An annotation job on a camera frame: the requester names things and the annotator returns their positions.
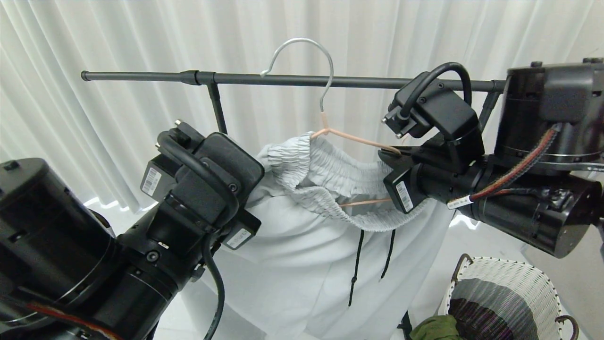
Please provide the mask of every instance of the striped basket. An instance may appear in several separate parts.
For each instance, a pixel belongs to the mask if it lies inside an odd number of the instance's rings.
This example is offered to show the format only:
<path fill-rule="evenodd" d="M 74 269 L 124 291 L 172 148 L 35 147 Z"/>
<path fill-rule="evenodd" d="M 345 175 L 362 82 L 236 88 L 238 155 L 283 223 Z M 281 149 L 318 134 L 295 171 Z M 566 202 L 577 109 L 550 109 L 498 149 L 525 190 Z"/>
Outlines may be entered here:
<path fill-rule="evenodd" d="M 541 270 L 517 261 L 463 254 L 439 307 L 453 315 L 468 340 L 563 340 L 562 325 L 577 322 L 562 315 L 560 299 Z"/>

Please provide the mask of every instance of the gray woven stripe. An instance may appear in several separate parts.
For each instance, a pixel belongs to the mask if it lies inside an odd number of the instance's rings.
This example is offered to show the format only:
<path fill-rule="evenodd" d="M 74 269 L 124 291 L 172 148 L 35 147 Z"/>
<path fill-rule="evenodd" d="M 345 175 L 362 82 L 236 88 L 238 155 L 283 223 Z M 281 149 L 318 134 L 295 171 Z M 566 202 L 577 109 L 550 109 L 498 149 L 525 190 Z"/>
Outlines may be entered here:
<path fill-rule="evenodd" d="M 460 280 L 451 299 L 466 299 L 492 310 L 505 320 L 515 339 L 539 340 L 533 311 L 520 295 L 508 287 L 476 278 Z"/>

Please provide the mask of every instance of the metal hanger hook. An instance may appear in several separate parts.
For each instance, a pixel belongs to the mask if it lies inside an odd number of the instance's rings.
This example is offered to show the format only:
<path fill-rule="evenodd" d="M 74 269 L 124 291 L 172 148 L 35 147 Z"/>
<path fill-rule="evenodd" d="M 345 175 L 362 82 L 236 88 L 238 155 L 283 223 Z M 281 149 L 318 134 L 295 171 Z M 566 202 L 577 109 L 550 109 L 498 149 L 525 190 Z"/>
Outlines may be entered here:
<path fill-rule="evenodd" d="M 323 94 L 321 95 L 321 99 L 319 100 L 319 106 L 321 107 L 321 112 L 323 112 L 324 111 L 323 110 L 323 99 L 325 98 L 325 95 L 327 94 L 327 91 L 329 90 L 329 88 L 332 86 L 332 82 L 333 82 L 333 60 L 332 60 L 332 56 L 329 54 L 329 52 L 327 51 L 325 46 L 319 44 L 318 42 L 316 42 L 312 39 L 309 39 L 309 38 L 292 38 L 292 39 L 284 42 L 281 46 L 279 46 L 278 49 L 275 50 L 275 54 L 272 55 L 271 64 L 269 65 L 268 69 L 260 72 L 260 77 L 264 77 L 272 70 L 272 66 L 275 64 L 275 60 L 277 60 L 277 56 L 279 56 L 279 53 L 281 52 L 281 50 L 284 49 L 285 46 L 287 46 L 289 44 L 293 44 L 294 42 L 309 42 L 309 43 L 313 44 L 314 46 L 317 46 L 325 54 L 325 56 L 327 57 L 327 60 L 329 61 L 329 80 L 327 81 L 325 90 L 323 91 Z"/>

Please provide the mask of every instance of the robotic arm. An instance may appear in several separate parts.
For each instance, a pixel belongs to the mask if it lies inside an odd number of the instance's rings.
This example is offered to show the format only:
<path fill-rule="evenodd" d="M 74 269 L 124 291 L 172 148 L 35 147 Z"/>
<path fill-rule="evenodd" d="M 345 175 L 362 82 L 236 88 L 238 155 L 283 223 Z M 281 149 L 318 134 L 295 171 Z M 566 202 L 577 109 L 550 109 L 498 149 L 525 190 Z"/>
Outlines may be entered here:
<path fill-rule="evenodd" d="M 464 99 L 438 77 L 456 71 Z M 409 212 L 427 197 L 556 257 L 590 224 L 602 229 L 602 185 L 570 174 L 604 171 L 604 65 L 515 68 L 495 153 L 484 155 L 481 120 L 470 107 L 466 70 L 447 63 L 400 89 L 383 122 L 400 138 L 439 133 L 403 156 L 379 151 L 393 171 L 384 183 Z M 152 339 L 161 313 L 212 260 L 236 250 L 260 221 L 243 207 L 264 175 L 228 136 L 204 137 L 184 122 L 162 132 L 141 190 L 159 203 L 113 237 L 42 159 L 0 165 L 0 334 L 2 340 Z"/>

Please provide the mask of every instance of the curtain fold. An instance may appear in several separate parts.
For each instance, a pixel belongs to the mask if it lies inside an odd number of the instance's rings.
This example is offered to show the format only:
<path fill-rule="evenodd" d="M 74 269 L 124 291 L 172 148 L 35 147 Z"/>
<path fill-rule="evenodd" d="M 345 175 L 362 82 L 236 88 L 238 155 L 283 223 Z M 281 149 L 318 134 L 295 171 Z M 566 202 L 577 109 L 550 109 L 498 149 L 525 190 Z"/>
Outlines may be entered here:
<path fill-rule="evenodd" d="M 182 119 L 217 130 L 203 87 L 84 82 L 89 71 L 259 73 L 285 40 L 330 51 L 337 76 L 414 77 L 458 61 L 473 79 L 508 67 L 601 56 L 603 1 L 2 1 L 0 161 L 45 158 L 83 201 L 137 211 L 157 134 Z M 328 74 L 307 44 L 288 46 L 274 74 Z M 445 74 L 453 78 L 454 74 Z M 267 143 L 320 129 L 322 89 L 221 85 L 233 139 L 255 154 Z M 396 144 L 379 124 L 395 90 L 331 89 L 330 124 Z M 475 94 L 480 112 L 484 95 Z M 495 112 L 485 133 L 495 141 Z M 357 159 L 375 149 L 328 136 Z"/>

